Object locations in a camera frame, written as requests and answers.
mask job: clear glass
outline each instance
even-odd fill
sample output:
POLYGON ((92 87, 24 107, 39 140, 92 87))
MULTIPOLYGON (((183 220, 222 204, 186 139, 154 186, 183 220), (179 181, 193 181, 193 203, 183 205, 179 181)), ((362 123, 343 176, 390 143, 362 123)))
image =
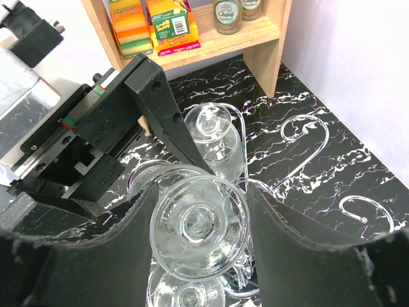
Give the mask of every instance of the clear glass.
POLYGON ((136 195, 145 184, 152 180, 158 183, 159 198, 177 181, 209 173, 197 166, 189 164, 170 164, 167 161, 146 161, 135 169, 128 179, 128 198, 136 195))
POLYGON ((249 238, 244 195, 213 175, 185 178, 156 206, 150 224, 153 256, 185 281, 220 276, 234 265, 249 238))
POLYGON ((177 279, 156 265, 148 281, 149 307, 224 307, 226 297, 221 280, 202 282, 177 279))
POLYGON ((185 123, 203 159, 218 177, 234 181, 243 173, 240 135, 224 106, 209 102, 194 107, 185 123))

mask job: marble surface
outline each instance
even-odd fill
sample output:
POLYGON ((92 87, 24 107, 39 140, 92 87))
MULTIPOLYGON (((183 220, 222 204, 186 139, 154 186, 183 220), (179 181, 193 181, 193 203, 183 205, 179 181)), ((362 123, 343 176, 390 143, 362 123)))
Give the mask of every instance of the marble surface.
MULTIPOLYGON (((225 102, 242 111, 250 177, 271 186, 310 156, 325 137, 324 129, 316 123, 299 121, 288 125, 286 134, 298 134, 303 127, 309 133, 287 143, 280 135, 283 122, 307 113, 325 122, 330 132, 328 145, 277 191, 277 198, 286 205, 333 229, 365 239, 387 232, 387 219, 374 206, 357 200, 347 203, 345 209, 366 217, 368 223, 343 215, 338 204, 345 196, 361 195, 383 205, 393 217, 395 230, 409 221, 408 189, 285 66, 280 70, 275 98, 265 95, 241 57, 170 83, 183 116, 192 105, 202 102, 225 102)), ((141 137, 122 161, 127 165, 126 172, 102 199, 107 209, 125 200, 130 172, 150 159, 175 161, 158 139, 141 137)), ((228 302, 229 306, 259 304, 259 297, 228 302)))

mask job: sponge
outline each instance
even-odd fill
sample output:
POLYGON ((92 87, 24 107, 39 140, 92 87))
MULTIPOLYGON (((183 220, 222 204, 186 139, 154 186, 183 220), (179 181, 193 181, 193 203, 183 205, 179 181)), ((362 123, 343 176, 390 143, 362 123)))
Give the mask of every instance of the sponge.
POLYGON ((123 43, 121 44, 121 50, 124 56, 130 56, 152 50, 151 40, 149 38, 145 38, 143 40, 136 40, 130 43, 123 43))
POLYGON ((146 21, 144 15, 134 15, 124 19, 116 20, 112 22, 115 32, 121 33, 136 28, 145 28, 146 21))
POLYGON ((120 32, 116 35, 119 43, 130 43, 134 40, 142 40, 144 38, 149 38, 149 32, 146 28, 138 28, 133 30, 128 30, 125 32, 120 32))

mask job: screw hole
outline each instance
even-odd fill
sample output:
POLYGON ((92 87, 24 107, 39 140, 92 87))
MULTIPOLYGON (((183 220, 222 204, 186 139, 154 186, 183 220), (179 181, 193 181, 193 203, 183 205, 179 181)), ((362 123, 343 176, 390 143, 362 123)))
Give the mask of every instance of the screw hole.
POLYGON ((41 164, 37 165, 36 171, 42 171, 44 169, 45 165, 46 165, 45 163, 41 163, 41 164))
POLYGON ((173 122, 174 122, 175 124, 177 124, 177 125, 183 123, 183 120, 182 120, 182 118, 181 118, 181 114, 180 114, 180 113, 175 113, 175 114, 173 115, 173 122))
POLYGON ((69 141, 71 141, 71 137, 70 137, 70 136, 66 136, 66 137, 63 139, 62 144, 63 144, 63 145, 66 145, 66 144, 68 144, 69 141))
POLYGON ((155 83, 152 84, 152 89, 151 89, 152 93, 156 92, 159 89, 160 89, 160 82, 159 81, 156 81, 155 83))

